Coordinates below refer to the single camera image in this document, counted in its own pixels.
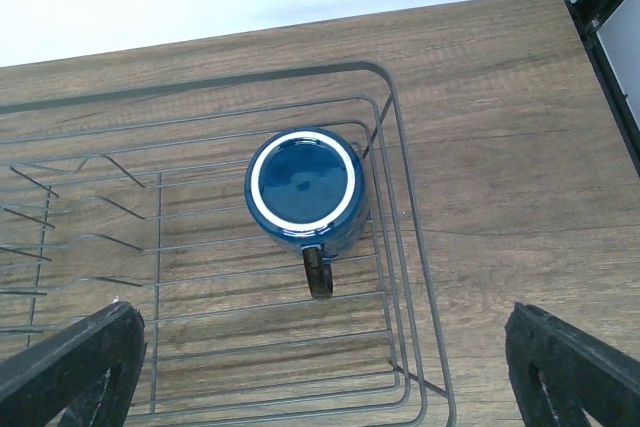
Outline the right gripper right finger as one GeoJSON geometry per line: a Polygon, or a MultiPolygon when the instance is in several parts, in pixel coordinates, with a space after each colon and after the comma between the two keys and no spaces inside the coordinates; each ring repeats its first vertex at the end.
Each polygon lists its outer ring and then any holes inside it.
{"type": "Polygon", "coordinates": [[[514,304],[505,333],[526,426],[639,424],[638,360],[531,304],[514,304]]]}

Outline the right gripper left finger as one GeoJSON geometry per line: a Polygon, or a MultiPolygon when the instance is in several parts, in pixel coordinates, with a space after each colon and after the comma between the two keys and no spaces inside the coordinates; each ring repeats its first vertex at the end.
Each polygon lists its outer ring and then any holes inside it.
{"type": "Polygon", "coordinates": [[[1,424],[122,426],[145,354],[141,314],[112,303],[1,362],[1,424]]]}

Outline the wire dish rack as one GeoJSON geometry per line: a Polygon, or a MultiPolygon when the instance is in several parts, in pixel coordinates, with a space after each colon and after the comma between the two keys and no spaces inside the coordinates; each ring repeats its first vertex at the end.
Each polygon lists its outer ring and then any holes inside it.
{"type": "Polygon", "coordinates": [[[371,61],[78,92],[3,76],[1,355],[126,301],[147,342],[131,426],[452,426],[408,154],[371,61]],[[354,150],[366,189],[324,268],[244,199],[267,140],[314,127],[354,150]]]}

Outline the dark blue mug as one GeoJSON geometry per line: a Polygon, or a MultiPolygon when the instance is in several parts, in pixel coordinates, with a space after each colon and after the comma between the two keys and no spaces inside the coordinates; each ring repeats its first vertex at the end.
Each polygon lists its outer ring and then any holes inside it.
{"type": "Polygon", "coordinates": [[[360,240],[370,216],[358,151],[324,128],[282,131],[251,158],[244,197],[257,225],[302,260],[311,296],[331,298],[331,262],[360,240]]]}

